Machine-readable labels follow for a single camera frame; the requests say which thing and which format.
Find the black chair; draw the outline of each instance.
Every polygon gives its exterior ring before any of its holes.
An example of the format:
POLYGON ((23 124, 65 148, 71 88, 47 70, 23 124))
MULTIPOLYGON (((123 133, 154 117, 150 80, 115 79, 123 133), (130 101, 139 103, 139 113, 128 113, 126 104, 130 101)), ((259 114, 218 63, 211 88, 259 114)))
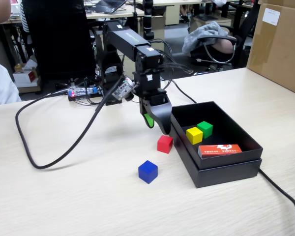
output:
POLYGON ((199 41, 204 44, 193 51, 190 52, 191 58, 196 62, 200 62, 203 64, 211 64, 216 63, 218 65, 217 70, 223 67, 224 64, 230 64, 234 68, 245 67, 240 62, 242 55, 244 55, 243 46, 245 40, 249 34, 249 32, 253 29, 253 27, 257 23, 258 14, 259 14, 260 5, 258 4, 258 0, 255 0, 252 9, 250 10, 248 16, 241 24, 240 28, 237 32, 234 31, 234 28, 230 26, 222 26, 227 28, 231 33, 233 33, 234 38, 223 37, 223 36, 206 36, 202 38, 198 38, 199 41), (205 45, 205 40, 208 38, 218 38, 218 39, 227 39, 232 45, 234 45, 234 53, 233 54, 224 54, 214 49, 210 45, 205 45))
POLYGON ((95 76, 83 0, 23 0, 42 80, 95 76))

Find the cardboard box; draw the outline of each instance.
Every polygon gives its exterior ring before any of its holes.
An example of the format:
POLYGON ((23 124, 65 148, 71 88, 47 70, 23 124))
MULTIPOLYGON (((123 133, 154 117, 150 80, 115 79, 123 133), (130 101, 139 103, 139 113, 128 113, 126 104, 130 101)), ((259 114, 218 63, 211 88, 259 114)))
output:
POLYGON ((13 73, 16 83, 31 83, 35 79, 33 71, 16 71, 13 73))
POLYGON ((295 8, 295 0, 259 0, 260 4, 272 4, 277 6, 285 6, 295 8))
POLYGON ((295 0, 262 2, 247 67, 295 92, 295 0))
POLYGON ((18 91, 19 91, 19 93, 39 92, 39 91, 41 91, 41 86, 18 88, 18 91))

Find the gray cloth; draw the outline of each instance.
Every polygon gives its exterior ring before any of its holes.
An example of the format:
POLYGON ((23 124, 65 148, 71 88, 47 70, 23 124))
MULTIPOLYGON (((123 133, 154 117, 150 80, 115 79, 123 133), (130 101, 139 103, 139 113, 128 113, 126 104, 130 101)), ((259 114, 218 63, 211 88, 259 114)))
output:
MULTIPOLYGON (((201 47, 202 42, 200 42, 198 38, 210 35, 227 36, 228 32, 221 29, 221 27, 215 21, 211 22, 208 25, 201 26, 195 31, 191 32, 187 37, 185 37, 182 52, 187 54, 190 53, 192 50, 201 47)), ((210 38, 206 40, 207 45, 215 44, 216 42, 216 38, 210 38)))

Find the green cube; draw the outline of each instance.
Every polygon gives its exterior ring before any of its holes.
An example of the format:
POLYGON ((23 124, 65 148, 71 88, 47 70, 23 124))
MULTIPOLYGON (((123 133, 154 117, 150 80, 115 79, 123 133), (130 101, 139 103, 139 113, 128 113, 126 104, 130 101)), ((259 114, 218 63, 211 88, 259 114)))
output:
POLYGON ((203 138, 206 139, 207 137, 212 135, 213 132, 213 125, 203 121, 200 124, 197 124, 197 128, 203 132, 203 138))

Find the black box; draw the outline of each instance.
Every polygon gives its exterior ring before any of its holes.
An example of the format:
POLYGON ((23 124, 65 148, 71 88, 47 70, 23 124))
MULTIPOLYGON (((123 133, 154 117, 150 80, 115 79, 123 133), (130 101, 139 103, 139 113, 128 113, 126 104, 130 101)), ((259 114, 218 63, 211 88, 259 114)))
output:
POLYGON ((257 175, 263 148, 214 102, 173 107, 171 133, 174 145, 197 188, 257 175), (213 134, 192 145, 186 130, 206 121, 213 134), (201 158, 200 145, 238 144, 241 153, 201 158))

